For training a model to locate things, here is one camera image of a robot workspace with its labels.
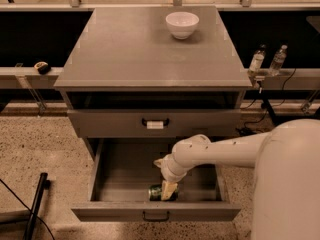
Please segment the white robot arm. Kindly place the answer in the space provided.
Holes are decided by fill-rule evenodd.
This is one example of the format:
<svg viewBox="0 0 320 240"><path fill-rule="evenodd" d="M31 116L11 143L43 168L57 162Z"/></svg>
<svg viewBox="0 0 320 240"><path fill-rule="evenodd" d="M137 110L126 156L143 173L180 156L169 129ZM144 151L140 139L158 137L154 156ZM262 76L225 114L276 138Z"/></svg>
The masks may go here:
<svg viewBox="0 0 320 240"><path fill-rule="evenodd" d="M266 133L218 142L195 135L154 164L164 178L163 200L196 166L253 167L251 240L320 240L319 120L292 120Z"/></svg>

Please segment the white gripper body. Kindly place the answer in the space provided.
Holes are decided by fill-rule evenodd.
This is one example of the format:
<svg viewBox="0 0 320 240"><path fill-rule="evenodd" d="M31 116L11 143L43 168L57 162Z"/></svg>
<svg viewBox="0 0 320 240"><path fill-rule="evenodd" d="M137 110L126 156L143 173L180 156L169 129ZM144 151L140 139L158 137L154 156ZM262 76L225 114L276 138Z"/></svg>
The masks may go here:
<svg viewBox="0 0 320 240"><path fill-rule="evenodd" d="M160 169L163 178L168 182L179 182L187 174L187 170L179 165L171 154L162 159Z"/></svg>

